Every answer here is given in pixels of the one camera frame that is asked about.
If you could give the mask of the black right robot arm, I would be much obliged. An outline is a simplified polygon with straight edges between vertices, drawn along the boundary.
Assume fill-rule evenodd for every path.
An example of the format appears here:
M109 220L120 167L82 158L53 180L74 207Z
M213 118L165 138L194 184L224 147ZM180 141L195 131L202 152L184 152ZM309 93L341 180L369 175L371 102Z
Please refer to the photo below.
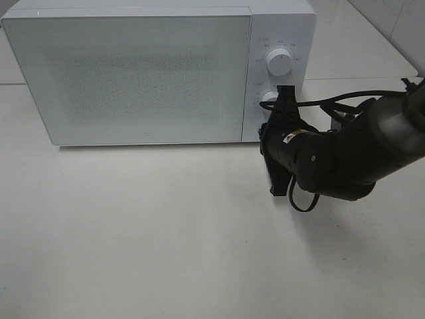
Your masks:
M424 84L403 92L367 90L315 102L339 127L321 132L302 119L293 86L279 86L259 130L271 194L295 187L347 201L367 196L376 182L424 157Z

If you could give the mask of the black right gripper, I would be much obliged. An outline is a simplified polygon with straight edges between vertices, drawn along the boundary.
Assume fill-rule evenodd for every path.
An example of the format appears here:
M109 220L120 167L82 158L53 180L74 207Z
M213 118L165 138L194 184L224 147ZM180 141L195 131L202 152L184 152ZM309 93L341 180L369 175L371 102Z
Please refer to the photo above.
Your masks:
M290 167L294 163L294 151L286 154L282 148L298 134L318 129L301 118L296 102L296 88L292 85L278 85L275 101L264 101L260 106L271 111L268 121L262 124L260 153L263 155L270 180L270 193L275 197L286 196L292 181Z

